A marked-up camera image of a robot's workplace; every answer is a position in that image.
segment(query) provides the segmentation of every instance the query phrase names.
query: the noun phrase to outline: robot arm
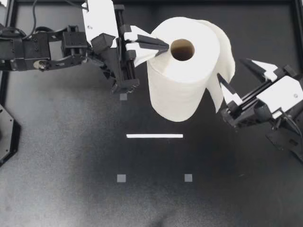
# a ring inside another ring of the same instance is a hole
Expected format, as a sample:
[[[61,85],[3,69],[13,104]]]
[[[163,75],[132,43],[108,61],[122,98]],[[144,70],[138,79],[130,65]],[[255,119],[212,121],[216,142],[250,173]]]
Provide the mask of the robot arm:
[[[273,132],[267,137],[280,149],[287,149],[303,161],[303,136],[295,122],[303,115],[302,75],[290,66],[276,65],[246,59],[243,61],[262,82],[244,97],[218,74],[227,108],[221,111],[223,119],[234,128],[272,124]]]
[[[83,8],[85,32],[77,26],[60,31],[38,27],[25,39],[21,30],[0,25],[0,70],[55,70],[90,60],[114,79],[113,93],[132,92],[140,84],[134,68],[166,52],[169,45],[124,24],[124,7],[112,0],[88,0]],[[49,43],[54,41],[62,42],[59,60],[51,58]]]

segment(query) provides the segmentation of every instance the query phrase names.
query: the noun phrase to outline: gray square marker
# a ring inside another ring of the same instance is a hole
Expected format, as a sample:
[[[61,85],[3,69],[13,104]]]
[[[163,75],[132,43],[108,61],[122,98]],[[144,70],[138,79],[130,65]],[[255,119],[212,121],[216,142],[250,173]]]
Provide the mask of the gray square marker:
[[[127,101],[127,93],[120,94],[120,101]]]
[[[117,174],[117,182],[118,183],[126,183],[126,175],[125,174]]]
[[[184,174],[184,182],[192,182],[193,175],[192,174]]]

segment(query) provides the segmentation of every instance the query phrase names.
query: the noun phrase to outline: paper towel roll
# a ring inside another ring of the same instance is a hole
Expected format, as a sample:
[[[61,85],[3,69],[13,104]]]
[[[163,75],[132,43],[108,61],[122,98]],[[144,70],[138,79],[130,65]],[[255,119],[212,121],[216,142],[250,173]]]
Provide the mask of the paper towel roll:
[[[208,21],[185,17],[162,22],[152,34],[170,45],[168,52],[147,62],[155,111],[168,120],[185,121],[196,111],[205,88],[218,111],[223,96],[216,74],[230,81],[235,69],[226,34]]]

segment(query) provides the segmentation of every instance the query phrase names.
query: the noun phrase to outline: white tape line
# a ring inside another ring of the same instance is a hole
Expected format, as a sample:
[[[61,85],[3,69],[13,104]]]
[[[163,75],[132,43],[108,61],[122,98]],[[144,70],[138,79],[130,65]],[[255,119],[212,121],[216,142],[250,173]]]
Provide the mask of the white tape line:
[[[126,134],[129,139],[134,138],[183,138],[183,134]]]

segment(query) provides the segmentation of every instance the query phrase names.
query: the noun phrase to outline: black cable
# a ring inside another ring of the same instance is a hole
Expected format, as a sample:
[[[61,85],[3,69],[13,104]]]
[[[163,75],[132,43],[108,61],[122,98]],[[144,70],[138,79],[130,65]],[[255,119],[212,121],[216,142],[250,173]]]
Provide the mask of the black cable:
[[[300,135],[301,138],[301,155],[303,157],[303,135],[302,132],[299,128],[299,126],[293,121],[293,119],[291,117],[289,117],[282,109],[279,109],[279,111],[284,115],[284,117],[295,127],[295,129],[297,130],[297,132]]]
[[[73,3],[73,2],[71,2],[69,0],[64,0],[64,1],[66,1],[67,3],[69,3],[72,6],[78,7],[80,9],[88,10],[88,8],[79,6],[79,5]],[[38,2],[38,0],[35,0],[34,3],[33,3],[33,6],[32,6],[34,24],[33,24],[33,29],[30,32],[30,34],[26,35],[21,29],[18,29],[18,28],[7,27],[7,28],[4,28],[4,29],[0,30],[0,39],[2,39],[2,40],[10,40],[10,39],[12,39],[12,37],[3,37],[2,33],[5,30],[14,30],[14,31],[19,32],[21,35],[23,35],[22,40],[28,39],[30,36],[32,36],[35,33],[36,25],[37,25],[37,18],[36,18],[36,11],[35,11],[37,2]]]
[[[37,18],[36,18],[35,9],[36,9],[36,4],[37,4],[37,2],[38,2],[38,0],[35,0],[34,3],[33,3],[33,6],[32,6],[33,19],[34,19],[33,29],[32,29],[32,31],[30,32],[30,34],[28,34],[27,36],[25,36],[25,37],[22,38],[23,40],[28,39],[28,38],[35,32],[36,24],[37,24]]]
[[[73,2],[71,2],[69,0],[64,0],[64,1],[66,1],[68,4],[70,4],[70,5],[74,6],[74,7],[77,7],[77,8],[80,8],[80,9],[89,10],[87,7],[79,6],[79,5],[73,3]]]
[[[4,33],[5,31],[11,31],[12,34],[13,34],[13,32],[18,32],[20,35],[26,36],[25,32],[22,31],[22,30],[19,29],[19,28],[16,28],[16,27],[5,27],[5,28],[3,28],[2,30],[0,30],[0,39],[4,39],[4,40],[6,40],[6,39],[11,39],[11,38],[9,37],[9,35],[7,35],[7,34],[5,34],[5,35],[6,35],[5,37],[1,37],[2,35],[4,35],[3,33]]]

